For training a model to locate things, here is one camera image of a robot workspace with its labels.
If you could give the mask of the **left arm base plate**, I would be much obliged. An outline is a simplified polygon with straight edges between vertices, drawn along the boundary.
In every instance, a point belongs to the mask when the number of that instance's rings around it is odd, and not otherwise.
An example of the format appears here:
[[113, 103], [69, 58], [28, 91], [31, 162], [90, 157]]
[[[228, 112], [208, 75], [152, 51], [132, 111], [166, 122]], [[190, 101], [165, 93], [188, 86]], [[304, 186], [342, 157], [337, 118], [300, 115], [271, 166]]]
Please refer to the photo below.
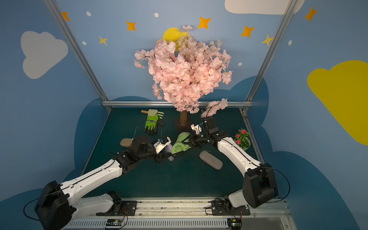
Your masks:
[[134, 216], [137, 209], [137, 201], [122, 200], [115, 202], [107, 212], [96, 213], [96, 216]]

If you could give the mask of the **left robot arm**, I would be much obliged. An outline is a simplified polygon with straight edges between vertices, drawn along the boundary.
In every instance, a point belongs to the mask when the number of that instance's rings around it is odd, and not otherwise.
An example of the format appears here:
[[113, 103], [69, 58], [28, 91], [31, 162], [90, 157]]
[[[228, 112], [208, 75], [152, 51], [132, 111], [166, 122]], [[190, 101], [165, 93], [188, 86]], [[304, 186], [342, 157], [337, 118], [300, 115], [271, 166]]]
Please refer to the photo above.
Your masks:
[[149, 137], [139, 136], [121, 153], [117, 153], [107, 163], [61, 184], [48, 183], [35, 205], [35, 213], [45, 230], [60, 230], [72, 219], [89, 215], [97, 209], [96, 205], [81, 204], [80, 199], [110, 180], [118, 178], [137, 167], [138, 163], [154, 159], [156, 163], [164, 160], [162, 152], [171, 144], [169, 137], [151, 143]]

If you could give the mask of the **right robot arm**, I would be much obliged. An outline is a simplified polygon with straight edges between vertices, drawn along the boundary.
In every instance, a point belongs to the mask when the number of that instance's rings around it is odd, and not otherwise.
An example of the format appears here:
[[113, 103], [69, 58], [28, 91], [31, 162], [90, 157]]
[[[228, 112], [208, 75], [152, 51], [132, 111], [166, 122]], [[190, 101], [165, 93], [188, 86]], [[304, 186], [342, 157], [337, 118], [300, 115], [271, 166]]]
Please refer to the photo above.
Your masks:
[[274, 168], [247, 154], [226, 132], [218, 129], [212, 117], [202, 119], [201, 127], [193, 125], [182, 143], [190, 147], [210, 143], [237, 167], [243, 176], [243, 186], [227, 196], [232, 207], [257, 208], [279, 195]]

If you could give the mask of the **green grey microfiber cloth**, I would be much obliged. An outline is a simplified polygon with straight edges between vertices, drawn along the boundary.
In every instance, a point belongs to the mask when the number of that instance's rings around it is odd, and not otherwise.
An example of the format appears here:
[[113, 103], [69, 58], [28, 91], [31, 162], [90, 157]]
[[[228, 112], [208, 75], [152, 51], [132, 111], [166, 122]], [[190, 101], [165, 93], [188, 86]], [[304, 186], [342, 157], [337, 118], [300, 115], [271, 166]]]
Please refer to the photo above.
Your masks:
[[189, 132], [182, 132], [178, 135], [177, 141], [172, 146], [172, 155], [177, 154], [182, 151], [187, 151], [191, 148], [188, 144], [188, 137], [191, 133]]

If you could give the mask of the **grey eyeglass case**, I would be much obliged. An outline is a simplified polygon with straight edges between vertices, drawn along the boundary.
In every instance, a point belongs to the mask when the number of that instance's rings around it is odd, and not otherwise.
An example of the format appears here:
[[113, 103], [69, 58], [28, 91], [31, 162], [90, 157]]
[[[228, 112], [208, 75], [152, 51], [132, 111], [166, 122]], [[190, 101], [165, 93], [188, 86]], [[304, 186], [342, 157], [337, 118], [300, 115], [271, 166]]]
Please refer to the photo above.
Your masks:
[[199, 158], [216, 170], [220, 170], [223, 167], [223, 162], [207, 151], [201, 151]]

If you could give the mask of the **tan eyeglass case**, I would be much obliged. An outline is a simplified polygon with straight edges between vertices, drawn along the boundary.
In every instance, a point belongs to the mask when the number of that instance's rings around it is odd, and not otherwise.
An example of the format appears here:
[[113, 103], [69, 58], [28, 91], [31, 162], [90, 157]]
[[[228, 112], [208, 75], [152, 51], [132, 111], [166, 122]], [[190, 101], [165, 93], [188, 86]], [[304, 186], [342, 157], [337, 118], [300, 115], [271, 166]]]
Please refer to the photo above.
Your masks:
[[120, 146], [124, 148], [128, 148], [132, 145], [133, 139], [130, 138], [124, 138], [120, 141]]

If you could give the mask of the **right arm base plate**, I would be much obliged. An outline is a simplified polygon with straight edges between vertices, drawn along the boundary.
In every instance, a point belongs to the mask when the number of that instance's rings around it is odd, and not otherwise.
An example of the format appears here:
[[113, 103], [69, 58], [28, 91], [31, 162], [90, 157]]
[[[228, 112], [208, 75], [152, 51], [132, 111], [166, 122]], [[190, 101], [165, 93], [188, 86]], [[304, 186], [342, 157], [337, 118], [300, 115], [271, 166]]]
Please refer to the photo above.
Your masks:
[[214, 216], [236, 216], [236, 217], [242, 217], [242, 216], [250, 216], [250, 208], [248, 205], [240, 206], [238, 208], [235, 208], [229, 200], [223, 200], [216, 198], [212, 201], [210, 201], [210, 211], [209, 213]]

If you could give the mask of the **purple eyeglass case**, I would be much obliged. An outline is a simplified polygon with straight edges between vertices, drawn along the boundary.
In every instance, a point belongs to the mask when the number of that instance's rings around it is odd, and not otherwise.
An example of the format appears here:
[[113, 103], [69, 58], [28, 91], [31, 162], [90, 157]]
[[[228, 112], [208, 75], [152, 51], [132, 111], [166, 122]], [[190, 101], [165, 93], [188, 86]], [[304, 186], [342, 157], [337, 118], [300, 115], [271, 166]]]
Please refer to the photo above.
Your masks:
[[175, 154], [172, 154], [173, 151], [173, 146], [172, 144], [169, 144], [165, 147], [165, 157], [169, 160], [169, 161], [173, 161], [175, 158]]

